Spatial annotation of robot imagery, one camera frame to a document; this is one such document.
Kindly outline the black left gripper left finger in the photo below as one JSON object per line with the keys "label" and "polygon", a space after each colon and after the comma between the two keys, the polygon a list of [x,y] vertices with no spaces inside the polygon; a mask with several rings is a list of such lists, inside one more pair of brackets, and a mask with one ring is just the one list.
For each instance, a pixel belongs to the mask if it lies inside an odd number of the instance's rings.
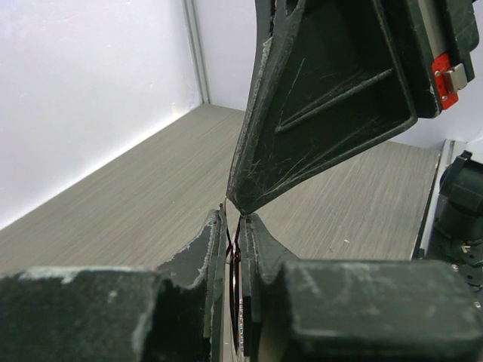
{"label": "black left gripper left finger", "polygon": [[227,221],[155,268],[43,266],[1,277],[3,361],[219,361]]}

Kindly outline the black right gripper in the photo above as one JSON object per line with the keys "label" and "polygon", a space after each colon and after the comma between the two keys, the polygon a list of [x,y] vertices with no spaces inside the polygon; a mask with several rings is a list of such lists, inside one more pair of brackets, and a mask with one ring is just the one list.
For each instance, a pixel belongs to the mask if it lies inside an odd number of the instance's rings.
{"label": "black right gripper", "polygon": [[382,1],[419,118],[435,118],[458,102],[475,78],[478,46],[473,1]]}

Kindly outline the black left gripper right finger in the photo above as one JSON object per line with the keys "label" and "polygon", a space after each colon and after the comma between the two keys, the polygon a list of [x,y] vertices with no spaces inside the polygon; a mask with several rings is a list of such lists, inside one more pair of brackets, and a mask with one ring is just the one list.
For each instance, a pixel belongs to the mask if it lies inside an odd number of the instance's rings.
{"label": "black left gripper right finger", "polygon": [[239,349],[250,361],[480,361],[482,312],[440,261],[301,259],[242,217]]}

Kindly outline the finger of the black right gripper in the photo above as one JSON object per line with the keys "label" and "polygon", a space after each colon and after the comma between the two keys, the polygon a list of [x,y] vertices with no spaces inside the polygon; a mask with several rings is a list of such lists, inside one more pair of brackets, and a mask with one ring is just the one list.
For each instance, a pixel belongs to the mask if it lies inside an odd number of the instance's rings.
{"label": "finger of the black right gripper", "polygon": [[413,126],[383,1],[258,1],[257,49],[227,198],[260,209]]}

